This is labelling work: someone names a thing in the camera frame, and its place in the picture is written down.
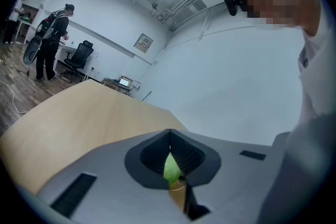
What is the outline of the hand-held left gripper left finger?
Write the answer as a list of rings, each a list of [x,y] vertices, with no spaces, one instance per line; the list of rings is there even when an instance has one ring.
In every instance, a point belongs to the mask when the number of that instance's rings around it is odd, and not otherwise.
[[[59,201],[81,175],[93,184],[74,209],[77,223],[189,223],[169,194],[162,175],[148,169],[140,152],[159,132],[151,132],[92,149],[63,168],[38,191],[49,206]]]

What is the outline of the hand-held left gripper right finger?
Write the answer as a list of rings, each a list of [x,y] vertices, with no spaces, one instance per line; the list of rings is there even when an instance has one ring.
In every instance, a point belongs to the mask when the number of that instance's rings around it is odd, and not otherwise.
[[[248,144],[189,134],[213,148],[221,167],[213,180],[193,188],[197,204],[209,213],[194,223],[256,223],[282,158],[288,133],[278,134],[272,145]]]

